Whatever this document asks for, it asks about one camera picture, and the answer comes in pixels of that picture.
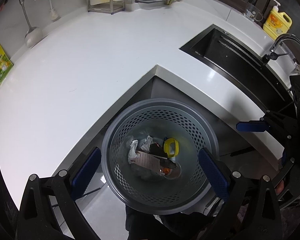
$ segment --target kitchen sink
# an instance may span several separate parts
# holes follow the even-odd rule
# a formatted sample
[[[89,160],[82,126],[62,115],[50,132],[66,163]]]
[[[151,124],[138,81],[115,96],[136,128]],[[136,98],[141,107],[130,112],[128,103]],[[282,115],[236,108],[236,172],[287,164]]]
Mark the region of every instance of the kitchen sink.
[[[292,97],[276,73],[221,28],[211,25],[180,49],[227,78],[262,111],[269,109],[296,117]]]

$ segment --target perforated trash can liner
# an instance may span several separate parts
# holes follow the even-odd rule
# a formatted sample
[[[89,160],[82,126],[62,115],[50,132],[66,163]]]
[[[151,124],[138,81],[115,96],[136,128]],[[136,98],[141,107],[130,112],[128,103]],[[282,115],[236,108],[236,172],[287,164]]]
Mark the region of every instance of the perforated trash can liner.
[[[164,137],[179,142],[179,178],[144,181],[132,173],[127,139],[146,135],[159,143]],[[203,147],[219,158],[217,137],[201,114],[173,99],[147,99],[126,108],[109,126],[102,143],[102,170],[111,190],[126,205],[148,214],[172,214],[191,207],[210,189],[198,162]]]

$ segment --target dish soap bottle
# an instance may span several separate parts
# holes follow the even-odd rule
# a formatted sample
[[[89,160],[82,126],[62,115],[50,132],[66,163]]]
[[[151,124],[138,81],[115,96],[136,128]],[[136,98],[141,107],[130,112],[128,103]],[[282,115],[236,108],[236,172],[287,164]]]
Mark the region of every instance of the dish soap bottle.
[[[285,12],[278,12],[281,4],[276,0],[274,1],[277,5],[270,11],[268,18],[263,25],[263,30],[275,40],[279,35],[287,33],[292,24],[292,20]]]

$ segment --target faucet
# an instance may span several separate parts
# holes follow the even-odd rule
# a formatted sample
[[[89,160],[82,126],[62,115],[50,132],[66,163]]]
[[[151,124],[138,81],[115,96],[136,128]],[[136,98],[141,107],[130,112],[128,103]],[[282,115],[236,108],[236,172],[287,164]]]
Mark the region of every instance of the faucet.
[[[278,57],[283,56],[283,55],[288,55],[288,53],[283,53],[283,54],[277,54],[274,51],[277,49],[277,47],[284,41],[284,40],[293,40],[295,42],[297,42],[300,45],[300,39],[291,33],[284,33],[281,34],[280,36],[278,36],[275,41],[274,44],[271,46],[271,48],[269,49],[269,54],[265,54],[261,60],[264,64],[267,64],[271,59],[272,60],[276,60]]]

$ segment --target blue gripper pad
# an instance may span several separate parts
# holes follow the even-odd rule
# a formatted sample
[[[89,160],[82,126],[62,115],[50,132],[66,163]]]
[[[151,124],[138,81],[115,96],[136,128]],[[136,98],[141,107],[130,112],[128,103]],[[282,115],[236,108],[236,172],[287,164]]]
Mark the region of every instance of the blue gripper pad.
[[[101,151],[95,148],[71,181],[71,198],[76,200],[84,194],[101,163]]]
[[[198,160],[216,196],[226,202],[229,198],[229,182],[204,148],[199,151]]]
[[[269,130],[270,126],[260,121],[239,122],[236,126],[239,132],[264,132]]]

